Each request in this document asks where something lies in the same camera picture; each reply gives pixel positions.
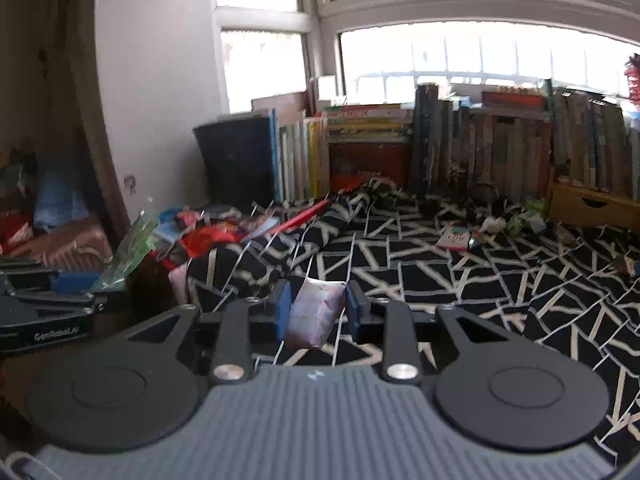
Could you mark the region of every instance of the circular disc cover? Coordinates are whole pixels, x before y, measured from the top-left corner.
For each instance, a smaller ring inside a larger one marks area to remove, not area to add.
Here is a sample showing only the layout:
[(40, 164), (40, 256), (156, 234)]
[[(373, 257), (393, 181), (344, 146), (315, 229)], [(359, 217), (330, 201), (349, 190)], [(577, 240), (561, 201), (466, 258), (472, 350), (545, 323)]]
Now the circular disc cover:
[(52, 443), (105, 453), (173, 433), (191, 418), (198, 398), (193, 374), (169, 352), (123, 340), (48, 368), (31, 385), (26, 409)]
[(576, 444), (609, 406), (607, 387), (593, 370), (533, 343), (476, 345), (443, 370), (435, 395), (463, 433), (517, 452)]

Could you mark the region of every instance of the white logo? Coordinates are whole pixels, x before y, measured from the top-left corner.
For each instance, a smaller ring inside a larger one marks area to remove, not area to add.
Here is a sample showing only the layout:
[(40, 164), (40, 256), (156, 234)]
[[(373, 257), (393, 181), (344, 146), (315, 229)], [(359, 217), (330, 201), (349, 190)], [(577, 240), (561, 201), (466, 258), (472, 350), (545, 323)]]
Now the white logo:
[(80, 332), (80, 327), (69, 327), (64, 330), (52, 330), (51, 332), (45, 332), (43, 334), (36, 334), (33, 338), (36, 341), (46, 341), (47, 339), (57, 339), (59, 337), (64, 337), (67, 335), (74, 335)]
[(320, 377), (324, 377), (324, 374), (320, 370), (314, 370), (313, 372), (309, 372), (306, 376), (312, 381), (317, 381)]

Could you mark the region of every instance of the brown box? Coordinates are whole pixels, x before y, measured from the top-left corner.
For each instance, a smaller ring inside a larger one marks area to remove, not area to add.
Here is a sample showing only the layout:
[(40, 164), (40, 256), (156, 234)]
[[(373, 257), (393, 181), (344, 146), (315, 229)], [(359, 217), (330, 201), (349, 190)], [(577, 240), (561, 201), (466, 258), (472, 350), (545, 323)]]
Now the brown box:
[(640, 232), (640, 204), (620, 195), (553, 184), (549, 218), (576, 227), (601, 224)]

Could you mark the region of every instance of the blue book spine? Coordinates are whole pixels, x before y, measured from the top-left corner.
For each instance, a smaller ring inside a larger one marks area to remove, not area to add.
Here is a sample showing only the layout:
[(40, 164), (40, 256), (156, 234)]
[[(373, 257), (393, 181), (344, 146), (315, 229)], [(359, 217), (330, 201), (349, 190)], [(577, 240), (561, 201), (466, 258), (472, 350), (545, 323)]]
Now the blue book spine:
[(276, 202), (282, 202), (278, 161), (278, 117), (274, 108), (269, 115), (269, 138), (271, 141), (271, 177), (273, 179), (273, 195)]

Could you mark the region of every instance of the drawer handle cutout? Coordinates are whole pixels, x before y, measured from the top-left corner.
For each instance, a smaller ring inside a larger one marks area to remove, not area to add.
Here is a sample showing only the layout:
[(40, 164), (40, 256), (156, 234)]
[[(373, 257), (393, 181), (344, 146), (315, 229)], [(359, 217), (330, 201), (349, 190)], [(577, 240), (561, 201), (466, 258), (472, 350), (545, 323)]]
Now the drawer handle cutout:
[(606, 202), (601, 202), (600, 200), (593, 200), (591, 198), (583, 198), (582, 201), (587, 207), (590, 207), (592, 209), (602, 209), (604, 206), (607, 205)]

